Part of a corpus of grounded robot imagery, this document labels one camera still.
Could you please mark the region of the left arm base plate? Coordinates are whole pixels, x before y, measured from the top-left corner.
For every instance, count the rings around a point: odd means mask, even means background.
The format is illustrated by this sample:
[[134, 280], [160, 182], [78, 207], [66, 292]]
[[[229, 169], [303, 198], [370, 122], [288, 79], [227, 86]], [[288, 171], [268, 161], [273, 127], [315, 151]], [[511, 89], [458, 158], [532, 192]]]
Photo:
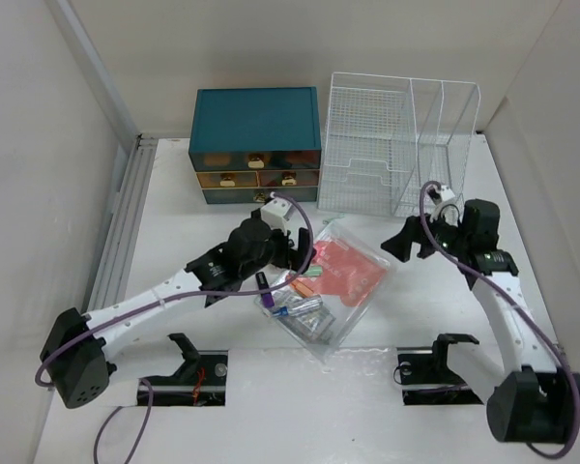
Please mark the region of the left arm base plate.
[[159, 407], [221, 407], [226, 400], [227, 351], [200, 353], [197, 367], [169, 377], [149, 377], [153, 405]]

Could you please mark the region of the clear blue glue pen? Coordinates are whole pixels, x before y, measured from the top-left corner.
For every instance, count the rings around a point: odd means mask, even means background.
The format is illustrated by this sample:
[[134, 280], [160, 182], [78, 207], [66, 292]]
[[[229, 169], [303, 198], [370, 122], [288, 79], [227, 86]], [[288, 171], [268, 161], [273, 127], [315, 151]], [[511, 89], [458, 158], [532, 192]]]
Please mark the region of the clear blue glue pen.
[[279, 306], [270, 312], [270, 316], [274, 318], [299, 317], [319, 310], [322, 305], [322, 299], [314, 296]]

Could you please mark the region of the clear mesh zip pouch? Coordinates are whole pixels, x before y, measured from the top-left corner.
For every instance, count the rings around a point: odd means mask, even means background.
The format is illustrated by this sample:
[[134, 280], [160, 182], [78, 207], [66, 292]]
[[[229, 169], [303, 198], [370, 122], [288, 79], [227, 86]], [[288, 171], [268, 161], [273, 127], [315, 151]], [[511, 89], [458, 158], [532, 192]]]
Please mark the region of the clear mesh zip pouch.
[[[301, 275], [293, 279], [292, 272], [283, 271], [271, 282], [272, 286], [282, 286], [272, 293], [275, 307], [264, 308], [260, 297], [254, 299], [254, 304], [315, 359], [324, 363], [355, 329], [377, 293], [387, 286], [394, 266], [351, 222], [341, 217], [324, 226], [314, 239], [314, 247], [311, 265], [322, 266], [322, 275]], [[319, 296], [322, 307], [299, 317], [271, 317], [270, 312], [275, 308], [306, 299], [291, 287], [298, 283]]]

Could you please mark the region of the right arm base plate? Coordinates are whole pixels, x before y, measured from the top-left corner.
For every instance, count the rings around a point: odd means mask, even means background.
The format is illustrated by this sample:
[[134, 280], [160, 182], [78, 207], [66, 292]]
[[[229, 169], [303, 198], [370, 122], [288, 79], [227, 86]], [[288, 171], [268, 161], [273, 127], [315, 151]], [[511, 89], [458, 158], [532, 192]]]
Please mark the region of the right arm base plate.
[[481, 405], [482, 401], [450, 369], [437, 364], [430, 347], [396, 350], [393, 380], [405, 406]]

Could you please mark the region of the teal drawer organizer box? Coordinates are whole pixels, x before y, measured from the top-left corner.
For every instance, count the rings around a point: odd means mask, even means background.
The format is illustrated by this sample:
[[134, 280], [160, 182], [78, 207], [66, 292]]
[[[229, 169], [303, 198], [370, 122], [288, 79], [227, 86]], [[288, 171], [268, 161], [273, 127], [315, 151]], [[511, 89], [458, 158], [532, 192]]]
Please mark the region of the teal drawer organizer box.
[[200, 89], [188, 155], [208, 204], [318, 195], [322, 140], [314, 87]]

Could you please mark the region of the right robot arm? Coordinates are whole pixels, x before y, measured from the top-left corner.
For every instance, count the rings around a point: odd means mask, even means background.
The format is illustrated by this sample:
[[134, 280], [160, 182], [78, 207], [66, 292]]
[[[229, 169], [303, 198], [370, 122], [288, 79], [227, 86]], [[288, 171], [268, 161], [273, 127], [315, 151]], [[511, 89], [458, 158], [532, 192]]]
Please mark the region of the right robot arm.
[[442, 381], [457, 375], [468, 385], [485, 404], [497, 441], [570, 446], [580, 430], [580, 374], [569, 371], [541, 337], [515, 261], [498, 247], [499, 223], [495, 203], [472, 199], [456, 224], [444, 217], [408, 217], [381, 248], [401, 262], [410, 260], [413, 245], [419, 245], [420, 259], [437, 247], [452, 255], [497, 341], [500, 364], [483, 355], [473, 336], [444, 333], [432, 345], [430, 373]]

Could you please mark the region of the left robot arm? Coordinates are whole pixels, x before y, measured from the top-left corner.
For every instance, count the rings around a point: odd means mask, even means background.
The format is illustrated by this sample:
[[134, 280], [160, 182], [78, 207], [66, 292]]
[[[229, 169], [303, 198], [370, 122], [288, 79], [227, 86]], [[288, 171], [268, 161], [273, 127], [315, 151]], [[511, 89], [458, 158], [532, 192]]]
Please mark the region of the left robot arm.
[[251, 296], [244, 282], [268, 265], [300, 276], [314, 254], [309, 223], [292, 233], [283, 218], [249, 217], [225, 242], [153, 288], [102, 309], [60, 313], [40, 353], [35, 382], [55, 389], [69, 409], [90, 403], [122, 380], [184, 384], [201, 364], [189, 338], [168, 334], [169, 354], [160, 363], [153, 349], [143, 345], [144, 336], [185, 312]]

